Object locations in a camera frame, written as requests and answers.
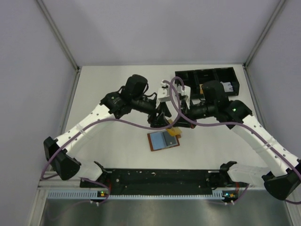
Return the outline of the yellow credit card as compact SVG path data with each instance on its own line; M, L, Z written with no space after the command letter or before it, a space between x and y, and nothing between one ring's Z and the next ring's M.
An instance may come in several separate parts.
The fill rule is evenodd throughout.
M173 137L180 137L181 136L181 129L179 127L170 127L166 128L166 131L169 133L169 135Z

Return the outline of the brown leather card holder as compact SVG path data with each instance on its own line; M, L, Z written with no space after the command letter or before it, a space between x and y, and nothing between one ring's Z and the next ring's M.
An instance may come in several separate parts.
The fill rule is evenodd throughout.
M166 130L147 134L150 150L152 152L179 146L179 139L181 137L181 134L171 136Z

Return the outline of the grey credit card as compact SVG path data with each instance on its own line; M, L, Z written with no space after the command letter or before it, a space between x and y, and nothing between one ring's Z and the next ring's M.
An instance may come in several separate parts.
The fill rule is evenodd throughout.
M163 134L163 138L164 138L166 147L172 147L172 146L176 146L178 144L177 137L173 137L173 136L169 135L169 133L167 131L164 131L162 134Z

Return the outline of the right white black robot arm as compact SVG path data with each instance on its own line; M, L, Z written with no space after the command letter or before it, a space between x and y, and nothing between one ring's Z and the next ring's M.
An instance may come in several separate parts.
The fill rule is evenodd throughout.
M181 117L192 125L204 126L198 119L214 117L218 122L211 126L227 126L240 136L266 163L266 167L252 167L235 161L221 166L232 182L264 187L270 195L282 201L301 183L301 160L286 150L257 120L252 110L242 101L229 100L223 85L209 81L202 85L204 101L195 105L190 101L190 88L176 77L179 85L176 97L185 99L178 109Z

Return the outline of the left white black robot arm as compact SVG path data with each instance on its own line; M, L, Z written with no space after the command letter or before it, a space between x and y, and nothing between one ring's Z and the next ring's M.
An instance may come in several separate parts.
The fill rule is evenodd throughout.
M103 128L114 121L122 122L121 117L132 110L148 115L149 126L143 126L144 129L170 127L164 117L167 107L162 100L167 94L167 82L161 82L154 99L145 94L148 88L147 79L134 74L119 90L106 94L94 110L73 128L56 138L48 137L44 140L46 160L61 180L88 178L96 181L102 175L103 167L95 161L80 160L78 152Z

